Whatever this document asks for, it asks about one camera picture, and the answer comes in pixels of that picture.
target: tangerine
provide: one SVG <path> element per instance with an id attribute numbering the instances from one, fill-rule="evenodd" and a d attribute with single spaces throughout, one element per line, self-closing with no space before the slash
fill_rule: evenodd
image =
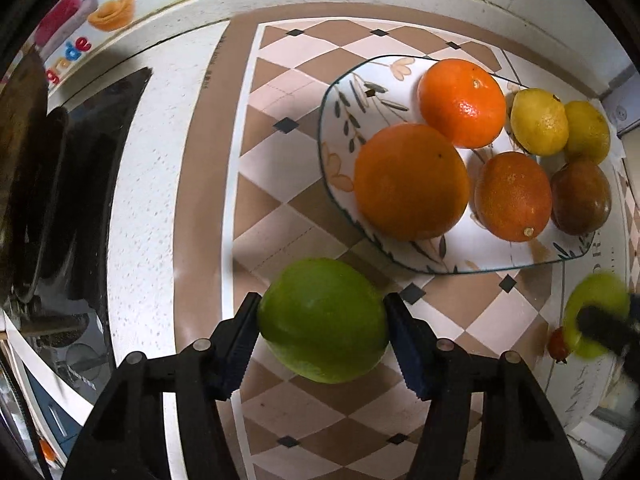
<path id="1" fill-rule="evenodd" d="M 507 113 L 495 79 L 464 59 L 432 65 L 420 79 L 418 102 L 427 124 L 459 148 L 482 148 L 493 142 Z"/>
<path id="2" fill-rule="evenodd" d="M 411 123 L 383 128 L 360 149 L 353 188 L 364 217 L 402 241 L 443 235 L 460 220 L 470 192 L 449 140 Z"/>
<path id="3" fill-rule="evenodd" d="M 551 216 L 551 185 L 535 160 L 519 152 L 491 158 L 476 183 L 476 213 L 495 236 L 510 242 L 533 240 Z"/>

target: white plate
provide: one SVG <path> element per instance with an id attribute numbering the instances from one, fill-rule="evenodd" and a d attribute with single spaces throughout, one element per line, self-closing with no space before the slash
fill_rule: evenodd
<path id="1" fill-rule="evenodd" d="M 535 240 L 507 242 L 480 224 L 471 204 L 444 236 L 418 242 L 399 242 L 385 236 L 360 214 L 353 193 L 353 168 L 360 146 L 390 124 L 424 122 L 417 105 L 417 85 L 434 63 L 433 59 L 381 56 L 353 68 L 329 86 L 320 109 L 318 145 L 322 177 L 335 204 L 386 256 L 417 272 L 457 274 L 506 270 L 584 256 L 593 234 L 569 236 L 549 221 Z M 493 78 L 508 103 L 512 102 L 513 94 L 524 88 L 500 76 Z M 486 160 L 510 151 L 522 152 L 522 149 L 503 129 L 489 146 L 478 150 L 459 149 L 458 153 L 474 182 Z M 552 174 L 562 163 L 561 156 L 547 157 L 542 166 Z"/>

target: yellow lemon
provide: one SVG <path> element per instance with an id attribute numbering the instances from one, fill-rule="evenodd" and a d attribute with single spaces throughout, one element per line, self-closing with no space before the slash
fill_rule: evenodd
<path id="1" fill-rule="evenodd" d="M 602 114 L 587 101 L 571 101 L 564 107 L 569 121 L 569 140 L 564 147 L 567 160 L 581 156 L 600 164 L 609 153 L 609 125 Z"/>
<path id="2" fill-rule="evenodd" d="M 564 106 L 540 88 L 520 90 L 515 95 L 511 129 L 522 147 L 534 155 L 553 155 L 564 148 L 569 138 Z"/>

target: green lime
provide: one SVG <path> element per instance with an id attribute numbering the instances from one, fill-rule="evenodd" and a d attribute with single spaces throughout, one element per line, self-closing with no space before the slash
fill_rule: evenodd
<path id="1" fill-rule="evenodd" d="M 380 294 L 352 267 L 327 258 L 287 267 L 260 302 L 258 327 L 286 367 L 319 383 L 364 375 L 388 344 Z"/>
<path id="2" fill-rule="evenodd" d="M 584 306 L 595 305 L 626 319 L 629 316 L 629 294 L 625 284 L 613 272 L 594 272 L 582 280 L 569 296 L 564 309 L 564 342 L 576 355 L 595 359 L 607 352 L 604 346 L 583 337 L 576 317 Z"/>

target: screw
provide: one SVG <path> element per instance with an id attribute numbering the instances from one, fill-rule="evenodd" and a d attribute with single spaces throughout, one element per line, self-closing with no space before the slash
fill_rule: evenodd
<path id="1" fill-rule="evenodd" d="M 455 347 L 451 339 L 438 339 L 436 341 L 436 348 L 443 352 L 451 352 Z"/>
<path id="2" fill-rule="evenodd" d="M 129 363 L 130 365 L 137 365 L 140 361 L 142 361 L 142 357 L 142 352 L 131 352 L 127 356 L 127 363 Z"/>
<path id="3" fill-rule="evenodd" d="M 512 365 L 516 365 L 520 361 L 522 361 L 522 357 L 520 357 L 520 354 L 518 354 L 517 352 L 514 352 L 513 350 L 509 350 L 508 352 L 505 352 L 504 358 L 508 363 L 511 363 Z"/>
<path id="4" fill-rule="evenodd" d="M 205 350 L 209 350 L 210 346 L 211 346 L 211 341 L 204 338 L 196 339 L 196 341 L 193 342 L 193 348 L 198 352 L 204 352 Z"/>

